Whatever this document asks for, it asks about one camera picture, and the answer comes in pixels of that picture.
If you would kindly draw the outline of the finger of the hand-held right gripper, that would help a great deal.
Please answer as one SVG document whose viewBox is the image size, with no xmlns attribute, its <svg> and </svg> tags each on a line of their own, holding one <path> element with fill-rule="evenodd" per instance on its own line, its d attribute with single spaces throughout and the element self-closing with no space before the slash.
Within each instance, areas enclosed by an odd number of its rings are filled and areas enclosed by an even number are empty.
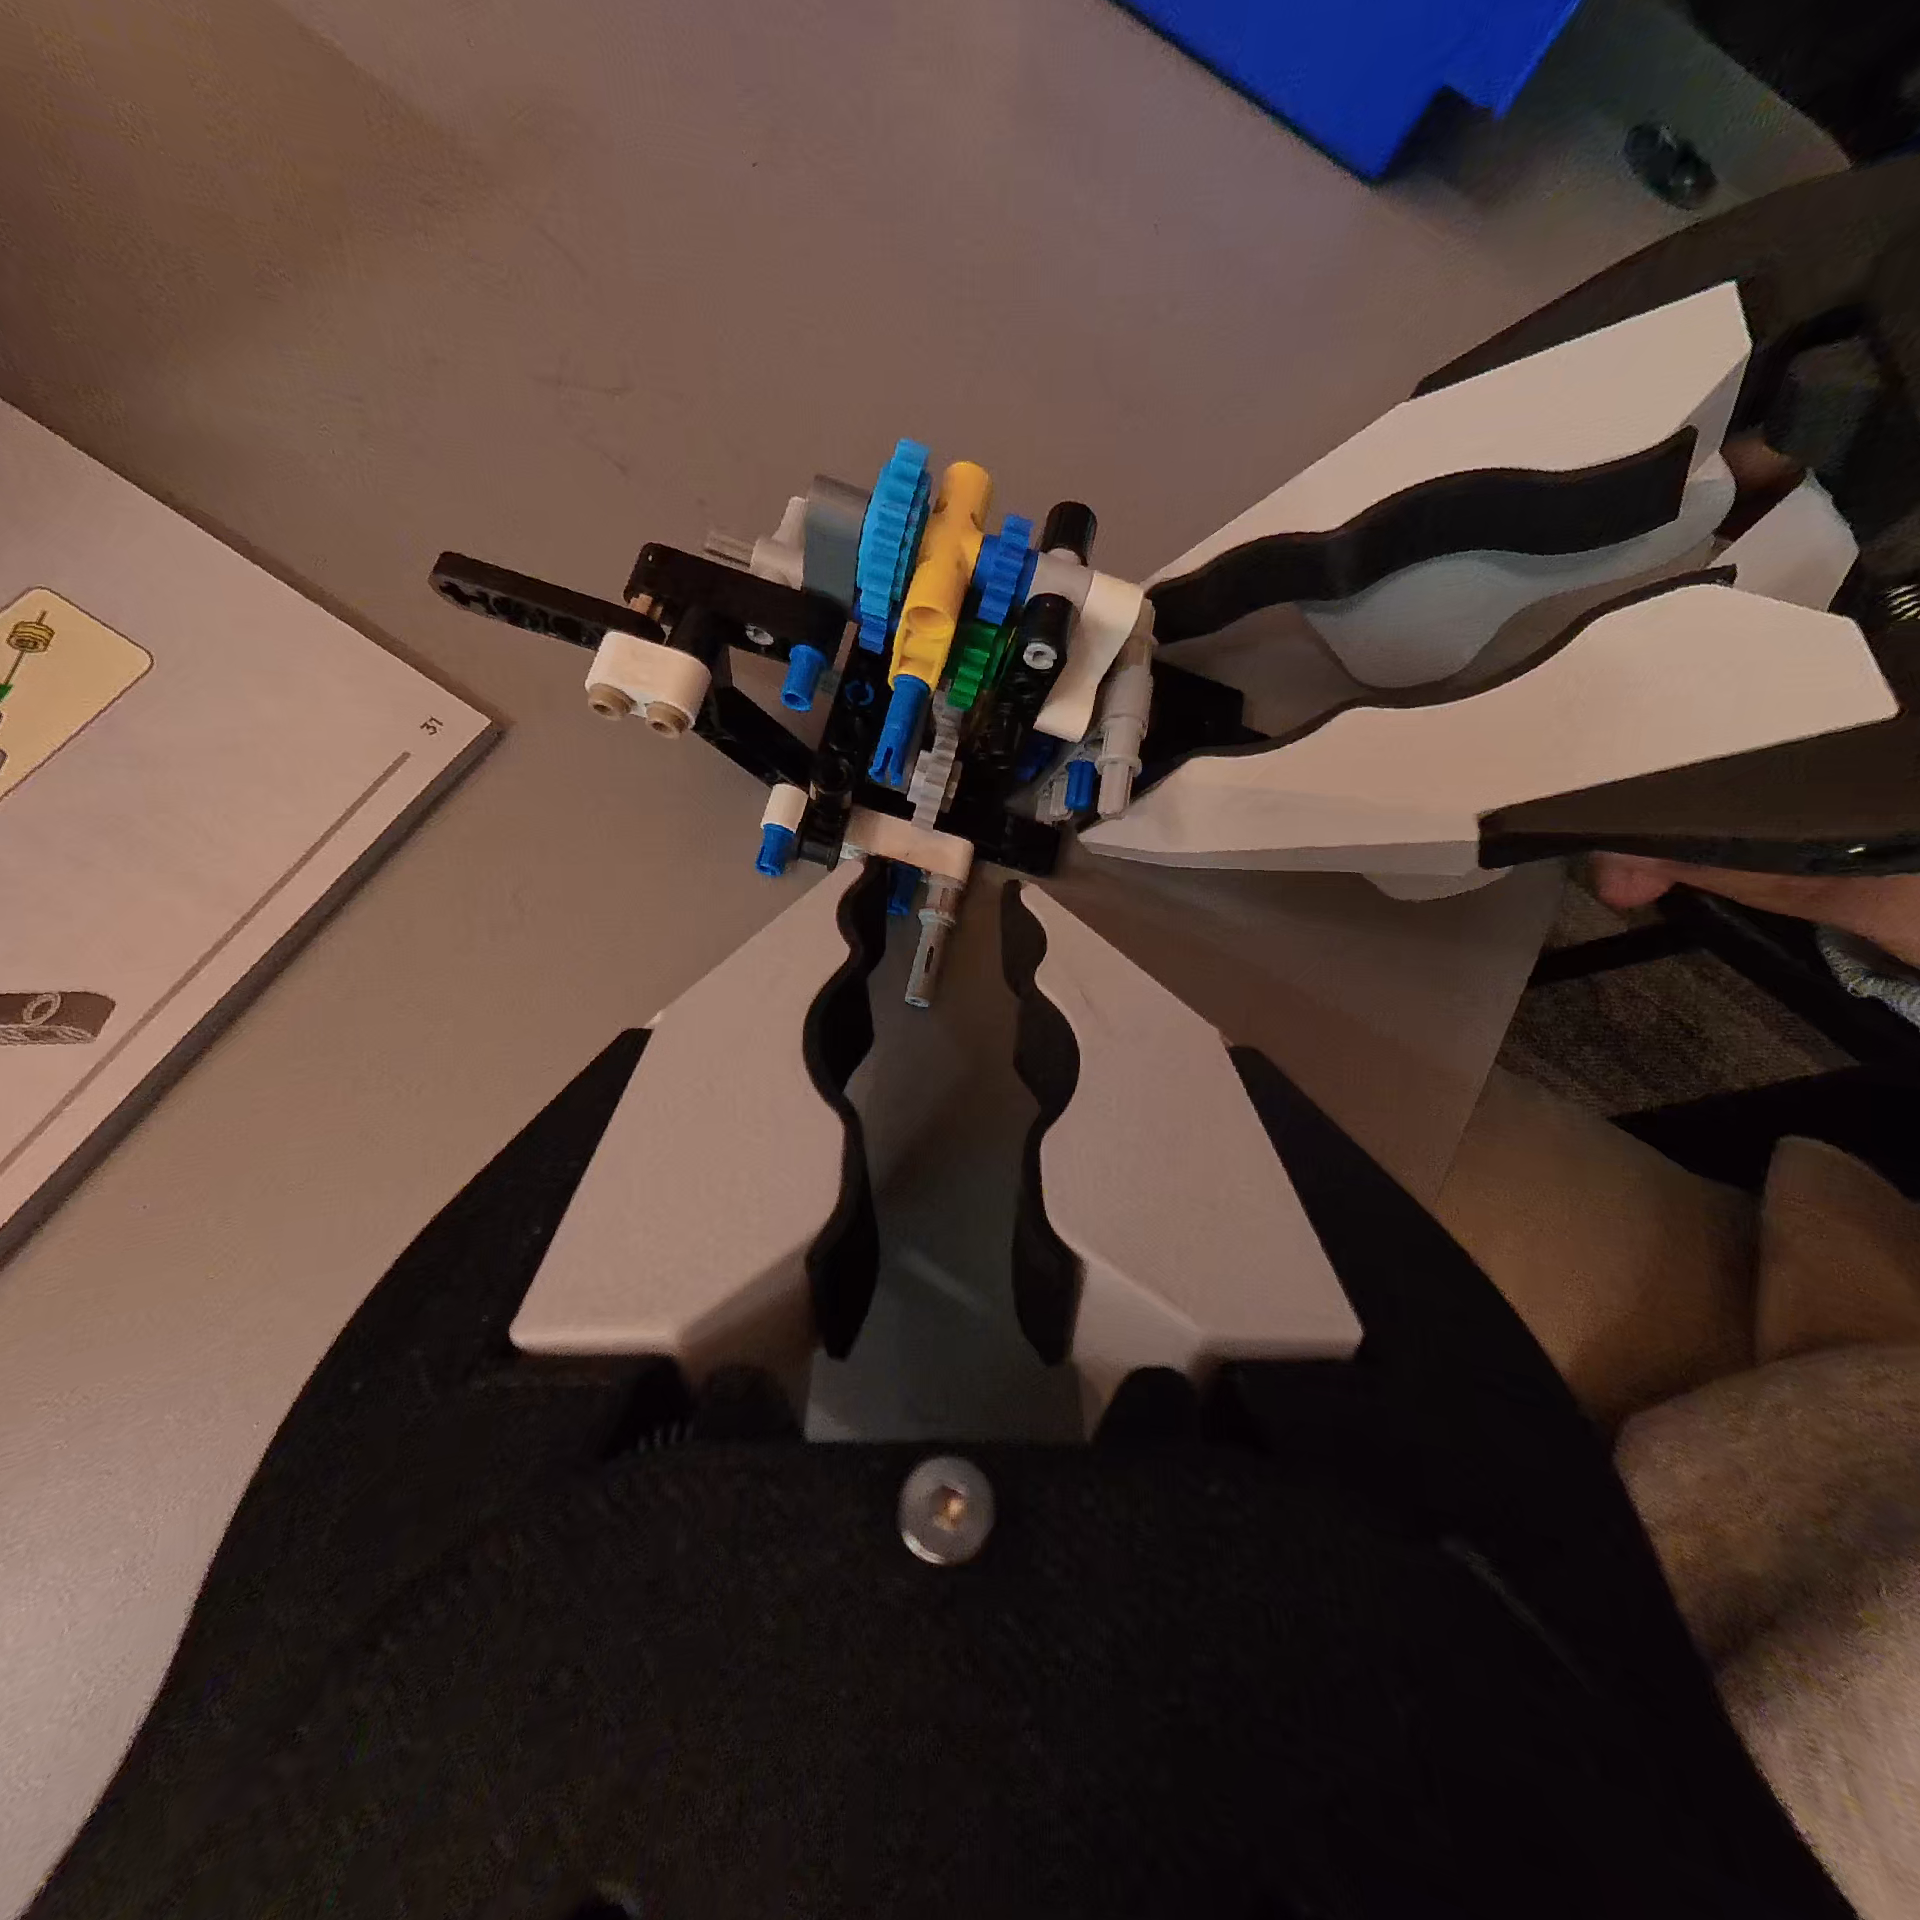
<svg viewBox="0 0 1920 1920">
<path fill-rule="evenodd" d="M 1453 676 L 1524 608 L 1708 538 L 1750 352 L 1726 278 L 1403 400 L 1171 561 L 1156 642 L 1296 608 L 1365 687 Z"/>
<path fill-rule="evenodd" d="M 1262 748 L 1179 758 L 1079 845 L 1403 896 L 1588 849 L 1897 872 L 1901 696 L 1852 617 L 1713 568 L 1584 615 L 1472 695 L 1344 703 Z"/>
</svg>

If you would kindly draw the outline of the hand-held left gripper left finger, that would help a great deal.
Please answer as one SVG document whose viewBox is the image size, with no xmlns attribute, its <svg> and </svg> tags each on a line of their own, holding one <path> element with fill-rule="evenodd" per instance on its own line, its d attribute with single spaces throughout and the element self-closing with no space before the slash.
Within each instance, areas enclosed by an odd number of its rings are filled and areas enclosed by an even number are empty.
<svg viewBox="0 0 1920 1920">
<path fill-rule="evenodd" d="M 516 1350 L 853 1353 L 878 1224 L 848 1080 L 878 959 L 880 865 L 839 865 L 661 1009 L 511 1318 Z"/>
</svg>

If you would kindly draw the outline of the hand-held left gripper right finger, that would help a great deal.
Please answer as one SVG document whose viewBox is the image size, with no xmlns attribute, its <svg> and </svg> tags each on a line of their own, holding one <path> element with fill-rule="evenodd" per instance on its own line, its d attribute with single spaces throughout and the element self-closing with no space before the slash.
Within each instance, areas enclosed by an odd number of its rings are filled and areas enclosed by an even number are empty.
<svg viewBox="0 0 1920 1920">
<path fill-rule="evenodd" d="M 1360 1318 L 1220 1031 L 1031 881 L 999 904 L 1036 1101 L 1015 1317 L 1044 1365 L 1349 1359 Z"/>
</svg>

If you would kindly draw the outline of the multicolour lego gear assembly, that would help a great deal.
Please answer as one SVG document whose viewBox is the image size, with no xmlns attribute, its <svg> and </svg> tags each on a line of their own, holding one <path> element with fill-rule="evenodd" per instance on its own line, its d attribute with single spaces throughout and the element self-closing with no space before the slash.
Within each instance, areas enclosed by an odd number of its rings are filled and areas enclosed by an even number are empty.
<svg viewBox="0 0 1920 1920">
<path fill-rule="evenodd" d="M 588 705 L 694 735 L 761 782 L 757 872 L 880 858 L 932 1004 L 983 858 L 1044 877 L 1183 752 L 1254 744 L 1244 695 L 1158 663 L 1144 590 L 1093 566 L 1096 516 L 995 518 L 981 463 L 901 438 L 755 541 L 647 543 L 620 598 L 440 553 L 453 608 L 588 650 Z"/>
</svg>

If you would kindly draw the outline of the person's right forearm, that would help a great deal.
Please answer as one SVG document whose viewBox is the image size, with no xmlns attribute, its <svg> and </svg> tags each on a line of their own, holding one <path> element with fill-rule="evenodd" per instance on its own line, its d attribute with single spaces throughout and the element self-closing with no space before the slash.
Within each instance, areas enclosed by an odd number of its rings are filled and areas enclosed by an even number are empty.
<svg viewBox="0 0 1920 1920">
<path fill-rule="evenodd" d="M 1865 936 L 1814 925 L 1814 946 L 1833 980 L 1853 999 L 1876 1004 L 1909 1029 L 1917 1029 L 1917 968 Z"/>
</svg>

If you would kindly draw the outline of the lego instruction booklet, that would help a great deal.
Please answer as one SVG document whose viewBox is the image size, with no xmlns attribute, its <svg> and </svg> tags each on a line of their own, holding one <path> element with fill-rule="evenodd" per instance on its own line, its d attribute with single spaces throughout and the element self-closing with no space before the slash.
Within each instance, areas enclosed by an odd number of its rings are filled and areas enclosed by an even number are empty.
<svg viewBox="0 0 1920 1920">
<path fill-rule="evenodd" d="M 499 726 L 11 404 L 1 642 L 8 1256 Z"/>
</svg>

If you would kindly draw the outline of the person's right hand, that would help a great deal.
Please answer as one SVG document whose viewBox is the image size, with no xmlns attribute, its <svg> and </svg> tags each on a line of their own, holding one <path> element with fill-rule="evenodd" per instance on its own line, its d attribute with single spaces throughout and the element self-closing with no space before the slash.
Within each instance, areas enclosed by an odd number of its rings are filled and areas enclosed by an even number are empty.
<svg viewBox="0 0 1920 1920">
<path fill-rule="evenodd" d="M 1645 854 L 1596 852 L 1585 881 L 1614 909 L 1654 904 L 1673 886 L 1723 898 L 1780 918 L 1833 927 L 1917 968 L 1917 874 L 1783 874 L 1697 865 Z"/>
</svg>

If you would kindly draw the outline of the small metal nut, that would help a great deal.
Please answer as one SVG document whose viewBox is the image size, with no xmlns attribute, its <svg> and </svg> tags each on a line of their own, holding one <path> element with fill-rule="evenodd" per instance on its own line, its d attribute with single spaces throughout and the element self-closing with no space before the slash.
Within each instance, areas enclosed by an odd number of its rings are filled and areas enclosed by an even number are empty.
<svg viewBox="0 0 1920 1920">
<path fill-rule="evenodd" d="M 1641 121 L 1622 135 L 1624 170 L 1657 200 L 1677 209 L 1697 209 L 1719 194 L 1719 175 L 1708 156 L 1663 124 Z"/>
</svg>

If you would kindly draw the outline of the black chair base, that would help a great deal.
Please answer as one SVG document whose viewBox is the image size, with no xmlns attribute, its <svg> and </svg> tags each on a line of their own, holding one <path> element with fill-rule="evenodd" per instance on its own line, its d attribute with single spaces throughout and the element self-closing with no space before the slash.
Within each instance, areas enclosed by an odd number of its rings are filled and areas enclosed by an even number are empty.
<svg viewBox="0 0 1920 1920">
<path fill-rule="evenodd" d="M 1689 886 L 1620 911 L 1569 880 L 1497 1060 L 1719 1183 L 1755 1192 L 1803 1136 L 1917 1196 L 1917 1029 L 1796 918 Z"/>
</svg>

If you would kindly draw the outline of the blue plastic bin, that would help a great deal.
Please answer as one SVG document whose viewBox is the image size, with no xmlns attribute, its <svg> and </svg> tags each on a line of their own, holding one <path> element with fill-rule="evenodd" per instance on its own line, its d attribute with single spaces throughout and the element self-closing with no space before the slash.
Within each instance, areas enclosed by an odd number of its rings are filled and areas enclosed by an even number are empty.
<svg viewBox="0 0 1920 1920">
<path fill-rule="evenodd" d="M 1125 1 L 1165 42 L 1360 181 L 1443 100 L 1504 116 L 1580 1 Z"/>
</svg>

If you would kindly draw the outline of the person's bare leg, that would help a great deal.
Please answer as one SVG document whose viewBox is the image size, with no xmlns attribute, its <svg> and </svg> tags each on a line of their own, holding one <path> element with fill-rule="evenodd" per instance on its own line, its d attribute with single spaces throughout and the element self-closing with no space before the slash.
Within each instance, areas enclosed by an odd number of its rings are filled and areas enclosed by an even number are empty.
<svg viewBox="0 0 1920 1920">
<path fill-rule="evenodd" d="M 1435 1210 L 1603 1428 L 1791 1361 L 1915 1376 L 1915 1199 L 1837 1145 L 1787 1136 L 1742 1191 L 1500 1073 Z"/>
</svg>

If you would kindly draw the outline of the person's grey clothing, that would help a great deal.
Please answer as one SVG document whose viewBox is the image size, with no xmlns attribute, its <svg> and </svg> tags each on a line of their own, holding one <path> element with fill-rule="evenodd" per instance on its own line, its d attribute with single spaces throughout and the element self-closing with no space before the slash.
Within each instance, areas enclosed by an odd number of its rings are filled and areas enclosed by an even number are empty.
<svg viewBox="0 0 1920 1920">
<path fill-rule="evenodd" d="M 1720 1704 L 1857 1914 L 1917 1914 L 1917 1350 L 1766 1361 L 1616 1466 Z"/>
</svg>

